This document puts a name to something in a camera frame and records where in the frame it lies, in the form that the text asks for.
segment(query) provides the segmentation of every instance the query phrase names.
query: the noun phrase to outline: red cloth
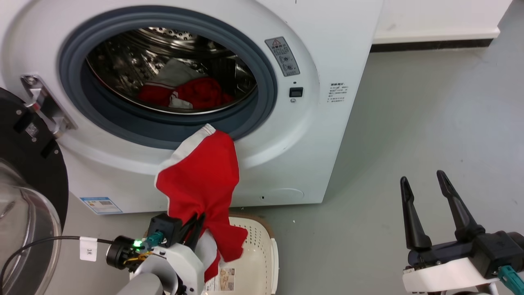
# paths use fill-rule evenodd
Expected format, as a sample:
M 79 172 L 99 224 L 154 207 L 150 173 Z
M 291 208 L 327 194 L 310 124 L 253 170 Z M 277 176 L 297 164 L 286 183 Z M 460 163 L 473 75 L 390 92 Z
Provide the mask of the red cloth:
M 156 187 L 169 198 L 168 215 L 184 224 L 205 213 L 202 232 L 208 229 L 220 253 L 205 272 L 205 280 L 218 274 L 224 261 L 240 258 L 247 230 L 229 223 L 229 206 L 238 183 L 238 161 L 233 140 L 224 132 L 204 126 L 186 139 L 164 162 Z
M 194 79 L 176 87 L 151 82 L 142 86 L 138 94 L 140 100 L 162 107 L 169 106 L 171 96 L 190 102 L 194 109 L 214 108 L 234 100 L 210 77 Z

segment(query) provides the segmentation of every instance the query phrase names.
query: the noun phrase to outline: white plastic basket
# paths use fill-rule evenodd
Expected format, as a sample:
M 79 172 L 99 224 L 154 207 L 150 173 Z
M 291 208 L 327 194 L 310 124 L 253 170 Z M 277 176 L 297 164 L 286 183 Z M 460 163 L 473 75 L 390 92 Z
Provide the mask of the white plastic basket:
M 249 216 L 230 217 L 231 225 L 247 229 L 242 256 L 219 266 L 206 283 L 206 295 L 271 295 L 277 291 L 278 248 L 270 232 Z

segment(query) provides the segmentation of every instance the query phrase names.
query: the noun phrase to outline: washing machine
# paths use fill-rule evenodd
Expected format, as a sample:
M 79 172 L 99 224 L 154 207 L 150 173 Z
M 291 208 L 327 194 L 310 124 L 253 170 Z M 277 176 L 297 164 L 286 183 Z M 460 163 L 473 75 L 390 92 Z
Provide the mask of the washing machine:
M 46 123 L 70 192 L 97 214 L 165 210 L 159 164 L 206 123 L 235 140 L 232 206 L 320 203 L 381 6 L 6 0 L 0 88 Z M 187 90 L 195 79 L 220 99 L 143 98 L 146 85 Z M 41 142 L 37 130 L 21 132 Z

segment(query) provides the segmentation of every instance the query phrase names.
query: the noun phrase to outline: blue and white sticker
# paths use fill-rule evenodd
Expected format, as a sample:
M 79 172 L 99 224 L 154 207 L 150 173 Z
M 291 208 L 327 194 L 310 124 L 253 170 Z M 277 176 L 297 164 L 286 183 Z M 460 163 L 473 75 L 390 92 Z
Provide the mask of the blue and white sticker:
M 89 208 L 97 214 L 122 213 L 122 210 L 108 197 L 80 198 Z

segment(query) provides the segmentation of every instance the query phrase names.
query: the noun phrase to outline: baseboard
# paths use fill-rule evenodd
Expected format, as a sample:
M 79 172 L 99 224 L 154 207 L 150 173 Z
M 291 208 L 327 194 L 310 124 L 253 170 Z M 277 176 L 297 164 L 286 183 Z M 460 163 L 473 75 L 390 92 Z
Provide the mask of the baseboard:
M 449 48 L 475 48 L 488 47 L 493 39 L 477 40 L 449 40 L 449 41 L 429 41 L 429 42 L 409 42 L 393 44 L 373 44 L 369 52 L 392 52 L 410 50 L 435 50 Z
M 500 30 L 497 27 L 489 30 L 417 34 L 377 32 L 371 52 L 487 47 L 499 34 Z

